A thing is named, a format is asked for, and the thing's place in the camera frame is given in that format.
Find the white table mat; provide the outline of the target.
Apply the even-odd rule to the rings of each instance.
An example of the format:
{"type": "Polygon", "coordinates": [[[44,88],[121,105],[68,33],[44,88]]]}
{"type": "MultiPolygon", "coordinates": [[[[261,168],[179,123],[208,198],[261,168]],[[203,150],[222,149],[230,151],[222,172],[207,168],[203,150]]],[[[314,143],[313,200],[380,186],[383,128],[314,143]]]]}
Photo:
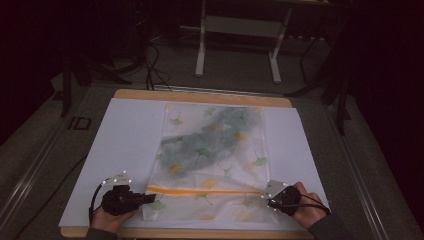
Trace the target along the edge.
{"type": "MultiPolygon", "coordinates": [[[[85,227],[88,206],[94,195],[103,195],[110,186],[102,182],[122,171],[132,180],[136,192],[146,192],[160,144],[165,106],[183,102],[119,99],[111,100],[94,143],[88,154],[68,204],[60,220],[60,227],[85,227]]],[[[265,116],[265,136],[270,160],[270,178],[288,185],[302,182],[306,187],[325,193],[298,111],[285,107],[262,106],[265,116]]],[[[128,222],[130,228],[162,229],[243,229],[295,230],[298,225],[289,216],[278,214],[277,223],[239,223],[215,221],[146,221],[143,208],[128,222]]]]}

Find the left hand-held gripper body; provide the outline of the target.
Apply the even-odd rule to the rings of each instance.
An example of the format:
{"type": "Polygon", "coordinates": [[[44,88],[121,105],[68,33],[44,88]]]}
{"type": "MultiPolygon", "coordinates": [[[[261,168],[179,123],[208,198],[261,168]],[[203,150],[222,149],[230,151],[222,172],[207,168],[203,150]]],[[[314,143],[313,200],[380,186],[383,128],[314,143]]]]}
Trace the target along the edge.
{"type": "Polygon", "coordinates": [[[107,191],[102,198],[102,208],[111,215],[122,215],[134,210],[140,206],[134,206],[134,192],[130,190],[132,180],[126,171],[107,178],[102,182],[102,186],[111,186],[112,189],[107,191]]]}

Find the black floor socket plate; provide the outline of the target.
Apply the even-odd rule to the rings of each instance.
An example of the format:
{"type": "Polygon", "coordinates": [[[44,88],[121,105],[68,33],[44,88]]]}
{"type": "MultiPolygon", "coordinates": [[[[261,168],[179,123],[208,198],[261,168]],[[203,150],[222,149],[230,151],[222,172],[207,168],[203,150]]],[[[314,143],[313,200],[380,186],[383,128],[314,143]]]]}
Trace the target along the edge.
{"type": "Polygon", "coordinates": [[[88,130],[91,126],[92,119],[86,117],[73,117],[68,125],[69,130],[88,130]]]}

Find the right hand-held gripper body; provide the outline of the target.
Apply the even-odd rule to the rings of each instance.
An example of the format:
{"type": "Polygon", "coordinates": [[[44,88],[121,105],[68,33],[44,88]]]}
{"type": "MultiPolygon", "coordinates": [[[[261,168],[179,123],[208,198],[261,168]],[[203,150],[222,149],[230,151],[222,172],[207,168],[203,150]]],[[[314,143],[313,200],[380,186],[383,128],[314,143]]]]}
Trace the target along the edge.
{"type": "Polygon", "coordinates": [[[280,204],[280,209],[284,214],[293,216],[300,204],[301,194],[293,187],[285,182],[276,180],[268,180],[261,196],[267,201],[275,200],[280,204]]]}

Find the silver floor rail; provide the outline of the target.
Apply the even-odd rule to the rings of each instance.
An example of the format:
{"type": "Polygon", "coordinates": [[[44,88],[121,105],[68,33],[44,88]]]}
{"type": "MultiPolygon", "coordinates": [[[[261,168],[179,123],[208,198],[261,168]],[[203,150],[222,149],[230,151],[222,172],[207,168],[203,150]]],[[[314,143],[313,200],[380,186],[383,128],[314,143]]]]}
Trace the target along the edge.
{"type": "Polygon", "coordinates": [[[336,139],[341,144],[342,152],[347,158],[347,164],[349,167],[349,172],[351,174],[353,185],[356,191],[356,194],[361,203],[364,214],[367,218],[368,224],[370,225],[371,232],[375,240],[389,240],[388,234],[385,227],[381,222],[381,218],[376,209],[375,203],[367,189],[367,186],[364,182],[363,176],[361,175],[360,169],[356,163],[356,159],[353,155],[353,152],[346,140],[346,137],[343,136],[336,126],[335,113],[336,110],[331,105],[324,105],[323,109],[327,116],[328,121],[332,127],[333,132],[336,135],[336,139]]]}
{"type": "Polygon", "coordinates": [[[15,185],[11,195],[7,198],[3,208],[0,210],[0,233],[7,230],[8,225],[12,221],[12,218],[19,210],[22,203],[25,201],[26,196],[29,194],[33,184],[36,181],[37,174],[40,172],[45,160],[47,159],[47,156],[57,141],[57,138],[60,136],[64,129],[64,122],[58,123],[55,126],[52,132],[48,135],[46,142],[37,152],[37,155],[29,165],[29,168],[15,185]]]}

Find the white metal desk frame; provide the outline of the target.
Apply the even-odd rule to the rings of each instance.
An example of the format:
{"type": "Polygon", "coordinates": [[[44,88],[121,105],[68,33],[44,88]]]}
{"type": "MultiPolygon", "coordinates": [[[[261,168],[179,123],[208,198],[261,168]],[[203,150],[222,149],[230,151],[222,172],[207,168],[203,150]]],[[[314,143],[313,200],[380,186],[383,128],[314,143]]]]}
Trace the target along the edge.
{"type": "Polygon", "coordinates": [[[225,33],[256,37],[267,37],[276,40],[275,46],[268,52],[268,59],[272,73],[272,79],[275,84],[281,84],[282,78],[278,66],[278,54],[283,39],[286,36],[289,21],[293,10],[296,7],[317,5],[329,6],[328,0],[269,0],[281,2],[284,4],[283,19],[281,21],[265,21],[236,17],[224,17],[207,14],[207,1],[201,0],[200,16],[200,41],[195,67],[195,76],[202,77],[204,74],[205,56],[206,56],[206,33],[225,33]]]}

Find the person's right hand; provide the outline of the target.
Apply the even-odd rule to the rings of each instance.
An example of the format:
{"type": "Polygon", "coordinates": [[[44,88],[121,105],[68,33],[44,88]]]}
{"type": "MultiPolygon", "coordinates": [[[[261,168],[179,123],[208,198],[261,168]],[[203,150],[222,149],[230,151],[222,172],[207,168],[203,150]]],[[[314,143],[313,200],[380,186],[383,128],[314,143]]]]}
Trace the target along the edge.
{"type": "Polygon", "coordinates": [[[322,219],[326,211],[322,208],[317,208],[317,205],[322,203],[320,197],[315,192],[308,192],[302,182],[297,182],[294,187],[301,193],[301,204],[307,204],[307,207],[299,207],[293,214],[294,220],[303,228],[308,229],[318,220],[322,219]]]}

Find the person's left hand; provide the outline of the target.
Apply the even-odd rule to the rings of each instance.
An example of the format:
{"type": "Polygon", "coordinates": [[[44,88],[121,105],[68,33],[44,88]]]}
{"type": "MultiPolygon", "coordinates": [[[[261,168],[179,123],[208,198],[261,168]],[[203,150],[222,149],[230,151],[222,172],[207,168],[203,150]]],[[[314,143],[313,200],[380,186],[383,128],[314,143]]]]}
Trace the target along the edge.
{"type": "Polygon", "coordinates": [[[121,226],[136,214],[137,210],[134,210],[122,215],[115,216],[107,213],[102,207],[99,207],[94,211],[90,227],[117,234],[121,226]]]}

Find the leaf print mesh laundry bag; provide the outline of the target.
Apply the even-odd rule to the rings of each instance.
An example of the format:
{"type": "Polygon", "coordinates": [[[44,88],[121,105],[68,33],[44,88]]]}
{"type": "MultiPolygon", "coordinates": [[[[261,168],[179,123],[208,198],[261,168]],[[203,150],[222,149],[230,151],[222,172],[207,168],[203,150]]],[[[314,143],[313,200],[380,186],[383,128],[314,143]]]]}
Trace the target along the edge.
{"type": "Polygon", "coordinates": [[[143,217],[151,222],[277,223],[278,214],[261,198],[270,178],[268,149],[267,164],[260,168],[262,175],[251,171],[225,175],[214,167],[175,177],[161,168],[156,154],[146,189],[148,194],[156,194],[156,200],[143,207],[143,217]]]}

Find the grey-green fluffy cloth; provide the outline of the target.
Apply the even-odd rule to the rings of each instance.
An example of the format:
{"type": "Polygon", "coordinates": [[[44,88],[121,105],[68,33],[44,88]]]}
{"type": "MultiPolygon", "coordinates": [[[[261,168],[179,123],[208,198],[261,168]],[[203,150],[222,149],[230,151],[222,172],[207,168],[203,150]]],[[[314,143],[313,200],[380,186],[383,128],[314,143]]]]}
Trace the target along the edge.
{"type": "Polygon", "coordinates": [[[175,177],[218,167],[225,175],[267,164],[261,107],[169,104],[157,160],[175,177]]]}

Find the black metal stand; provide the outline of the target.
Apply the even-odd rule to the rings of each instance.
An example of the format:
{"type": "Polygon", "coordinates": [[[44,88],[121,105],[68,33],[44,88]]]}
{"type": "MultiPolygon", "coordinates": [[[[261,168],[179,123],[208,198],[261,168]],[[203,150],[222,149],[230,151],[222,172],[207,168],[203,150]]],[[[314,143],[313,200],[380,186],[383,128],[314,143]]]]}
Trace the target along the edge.
{"type": "Polygon", "coordinates": [[[336,103],[335,126],[342,136],[345,135],[344,121],[351,77],[348,48],[349,37],[345,32],[341,32],[311,82],[303,88],[285,94],[286,97],[300,97],[323,87],[320,101],[324,105],[336,103]]]}
{"type": "Polygon", "coordinates": [[[107,69],[100,63],[95,62],[83,54],[65,52],[63,55],[63,77],[62,77],[62,112],[61,117],[65,117],[72,106],[72,77],[75,77],[83,86],[91,83],[91,76],[88,72],[93,69],[107,79],[119,84],[130,84],[130,81],[124,80],[107,69]]]}

